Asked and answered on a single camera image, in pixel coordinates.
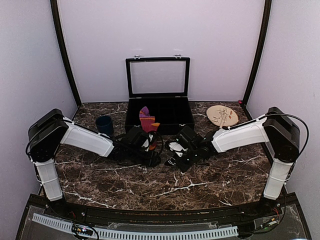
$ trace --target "marble tabletop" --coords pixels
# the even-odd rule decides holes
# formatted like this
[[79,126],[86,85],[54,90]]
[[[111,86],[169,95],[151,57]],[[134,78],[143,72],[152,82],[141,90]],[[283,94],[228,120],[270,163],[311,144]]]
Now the marble tabletop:
[[[190,102],[194,130],[201,136],[218,130],[206,116],[213,105],[232,108],[239,122],[246,122],[236,102]],[[95,119],[110,115],[115,135],[125,133],[127,102],[85,103],[74,121],[93,130]],[[211,157],[181,173],[164,162],[172,155],[164,150],[160,165],[151,168],[134,162],[117,162],[69,145],[61,145],[55,166],[68,202],[124,210],[196,210],[258,201],[270,171],[260,144]]]

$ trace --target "cup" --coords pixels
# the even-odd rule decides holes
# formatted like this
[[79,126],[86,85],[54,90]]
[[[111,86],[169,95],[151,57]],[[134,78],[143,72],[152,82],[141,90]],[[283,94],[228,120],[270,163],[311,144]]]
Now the cup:
[[115,133],[112,118],[108,115],[97,117],[95,125],[99,133],[107,134],[108,136],[113,136]]

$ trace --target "transparent lid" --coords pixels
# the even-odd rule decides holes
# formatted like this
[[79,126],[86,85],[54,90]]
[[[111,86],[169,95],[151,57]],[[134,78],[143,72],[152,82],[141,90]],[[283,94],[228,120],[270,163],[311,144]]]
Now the transparent lid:
[[130,98],[187,96],[188,57],[127,59]]

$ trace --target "lid frame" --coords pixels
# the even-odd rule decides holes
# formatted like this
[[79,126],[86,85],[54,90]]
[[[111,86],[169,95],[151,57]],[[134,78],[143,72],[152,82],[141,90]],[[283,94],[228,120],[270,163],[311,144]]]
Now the lid frame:
[[[185,75],[184,75],[184,89],[183,92],[160,92],[160,93],[133,93],[132,91],[132,78],[131,78],[131,62],[185,62]],[[127,58],[125,60],[126,76],[128,81],[129,98],[169,98],[169,97],[187,97],[189,86],[189,71],[190,71],[190,58],[189,57],[140,57],[140,58]]]

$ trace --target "open box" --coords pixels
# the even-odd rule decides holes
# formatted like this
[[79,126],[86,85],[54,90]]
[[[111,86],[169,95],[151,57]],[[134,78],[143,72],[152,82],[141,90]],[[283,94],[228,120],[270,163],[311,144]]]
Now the open box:
[[147,106],[161,135],[175,135],[184,126],[194,129],[189,106],[189,57],[128,58],[126,73],[129,104],[125,131],[141,126],[139,112]]

